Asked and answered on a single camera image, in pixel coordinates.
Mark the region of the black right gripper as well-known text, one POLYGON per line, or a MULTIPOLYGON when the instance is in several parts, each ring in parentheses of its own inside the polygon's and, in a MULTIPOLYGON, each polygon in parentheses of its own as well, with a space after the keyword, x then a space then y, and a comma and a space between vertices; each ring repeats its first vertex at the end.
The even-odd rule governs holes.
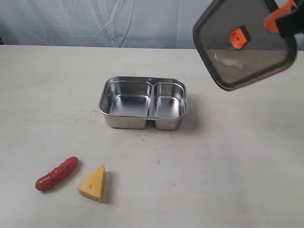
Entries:
POLYGON ((264 28, 270 33, 279 33, 283 38, 303 34, 304 1, 288 0, 265 18, 264 28))

